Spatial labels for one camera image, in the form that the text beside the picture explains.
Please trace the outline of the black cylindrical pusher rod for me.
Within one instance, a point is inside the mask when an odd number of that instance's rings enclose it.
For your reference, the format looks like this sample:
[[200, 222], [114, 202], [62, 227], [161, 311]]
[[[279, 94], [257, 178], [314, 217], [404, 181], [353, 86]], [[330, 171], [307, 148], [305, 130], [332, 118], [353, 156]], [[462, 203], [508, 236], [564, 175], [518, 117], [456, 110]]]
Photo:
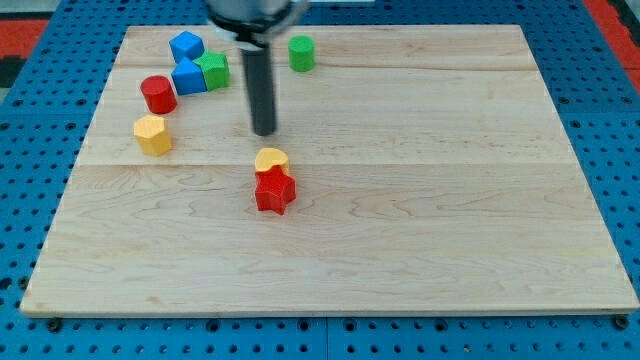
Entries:
[[258, 136], [269, 136], [277, 130], [270, 46], [242, 50], [241, 59], [252, 130]]

